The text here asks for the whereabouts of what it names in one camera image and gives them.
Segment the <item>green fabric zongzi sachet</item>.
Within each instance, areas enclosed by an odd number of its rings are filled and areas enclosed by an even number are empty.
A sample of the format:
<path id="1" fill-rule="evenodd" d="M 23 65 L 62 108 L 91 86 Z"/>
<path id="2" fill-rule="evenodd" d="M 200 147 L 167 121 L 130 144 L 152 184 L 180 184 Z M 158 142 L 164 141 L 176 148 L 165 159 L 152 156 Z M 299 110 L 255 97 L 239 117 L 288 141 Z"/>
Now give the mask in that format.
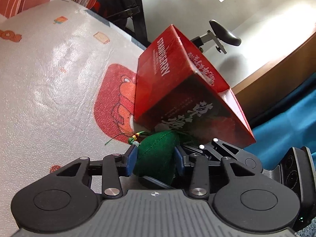
<path id="1" fill-rule="evenodd" d="M 176 131 L 119 131 L 108 133 L 108 136 L 128 144 L 139 142 L 134 175 L 152 177 L 171 185 L 176 171 L 175 147 L 181 144 L 181 138 Z"/>

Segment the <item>red strawberry cardboard box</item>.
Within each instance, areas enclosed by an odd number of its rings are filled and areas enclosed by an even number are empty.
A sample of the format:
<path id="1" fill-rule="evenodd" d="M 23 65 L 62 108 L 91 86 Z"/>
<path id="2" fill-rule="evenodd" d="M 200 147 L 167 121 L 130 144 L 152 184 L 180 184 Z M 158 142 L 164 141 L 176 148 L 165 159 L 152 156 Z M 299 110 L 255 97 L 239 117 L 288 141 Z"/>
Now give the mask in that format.
<path id="1" fill-rule="evenodd" d="M 214 138 L 245 148 L 254 135 L 232 89 L 200 50 L 169 26 L 140 55 L 134 121 L 201 143 Z"/>

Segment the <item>blue fabric curtain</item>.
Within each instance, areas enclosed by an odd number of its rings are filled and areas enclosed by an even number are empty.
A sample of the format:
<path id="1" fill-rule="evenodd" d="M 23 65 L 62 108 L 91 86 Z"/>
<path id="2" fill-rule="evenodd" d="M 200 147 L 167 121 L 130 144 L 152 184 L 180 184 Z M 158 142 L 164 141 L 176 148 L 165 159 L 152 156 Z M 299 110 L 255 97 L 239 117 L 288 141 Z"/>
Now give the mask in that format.
<path id="1" fill-rule="evenodd" d="M 290 147 L 307 146 L 315 160 L 315 74 L 253 122 L 256 143 L 245 148 L 273 169 Z"/>

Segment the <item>brown wooden cabinet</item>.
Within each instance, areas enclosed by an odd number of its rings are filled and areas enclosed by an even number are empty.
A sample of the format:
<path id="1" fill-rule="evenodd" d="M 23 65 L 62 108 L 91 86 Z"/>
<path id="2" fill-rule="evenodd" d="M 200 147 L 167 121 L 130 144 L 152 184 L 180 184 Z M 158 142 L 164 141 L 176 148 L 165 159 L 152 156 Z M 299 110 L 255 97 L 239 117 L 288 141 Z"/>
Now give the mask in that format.
<path id="1" fill-rule="evenodd" d="M 232 88 L 248 121 L 275 105 L 315 73 L 315 32 L 291 53 L 270 61 Z"/>

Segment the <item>white cartoon print mat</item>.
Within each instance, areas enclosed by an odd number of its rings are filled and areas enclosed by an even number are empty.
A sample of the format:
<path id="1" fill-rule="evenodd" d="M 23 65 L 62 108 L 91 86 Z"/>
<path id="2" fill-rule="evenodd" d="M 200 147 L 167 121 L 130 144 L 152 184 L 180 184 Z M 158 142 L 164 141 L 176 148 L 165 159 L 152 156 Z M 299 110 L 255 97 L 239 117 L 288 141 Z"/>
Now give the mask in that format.
<path id="1" fill-rule="evenodd" d="M 63 0 L 1 23 L 1 236 L 17 231 L 10 204 L 25 186 L 87 156 L 124 153 L 144 46 Z"/>

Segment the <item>black exercise bike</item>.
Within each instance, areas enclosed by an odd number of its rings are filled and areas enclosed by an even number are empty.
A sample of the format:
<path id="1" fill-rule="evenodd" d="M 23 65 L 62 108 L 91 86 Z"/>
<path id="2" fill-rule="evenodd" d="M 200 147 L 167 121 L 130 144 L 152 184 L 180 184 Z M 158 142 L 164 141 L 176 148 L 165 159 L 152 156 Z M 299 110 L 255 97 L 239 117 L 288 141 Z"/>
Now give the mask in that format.
<path id="1" fill-rule="evenodd" d="M 142 0 L 96 0 L 91 11 L 126 32 L 134 43 L 143 48 L 150 45 Z M 224 54 L 226 50 L 222 43 L 236 47 L 241 45 L 242 40 L 216 20 L 210 20 L 209 24 L 211 29 L 206 34 L 191 39 L 200 51 L 209 41 L 215 42 L 217 51 Z"/>

